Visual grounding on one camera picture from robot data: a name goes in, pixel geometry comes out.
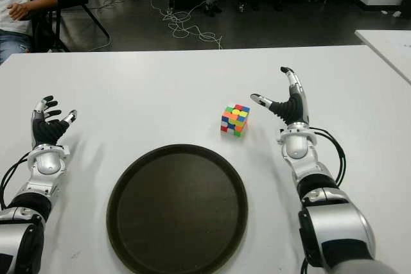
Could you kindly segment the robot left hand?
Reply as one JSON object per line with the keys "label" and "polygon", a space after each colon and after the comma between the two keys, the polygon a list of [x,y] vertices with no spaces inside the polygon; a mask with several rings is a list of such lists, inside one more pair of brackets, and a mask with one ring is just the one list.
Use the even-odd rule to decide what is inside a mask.
{"label": "robot left hand", "polygon": [[31,148],[35,149],[42,144],[55,146],[58,140],[66,133],[70,125],[77,119],[77,111],[72,110],[63,119],[49,118],[59,116],[61,110],[50,110],[56,107],[58,101],[53,96],[42,98],[31,114]]}

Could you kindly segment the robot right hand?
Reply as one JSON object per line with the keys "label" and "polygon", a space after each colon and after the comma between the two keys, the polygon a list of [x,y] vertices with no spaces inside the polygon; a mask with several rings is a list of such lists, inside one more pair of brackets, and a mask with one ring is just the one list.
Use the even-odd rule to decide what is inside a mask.
{"label": "robot right hand", "polygon": [[280,117],[287,125],[292,123],[305,123],[309,125],[308,103],[298,76],[289,67],[281,67],[280,70],[288,78],[288,100],[284,102],[272,101],[260,94],[251,94],[251,100]]}

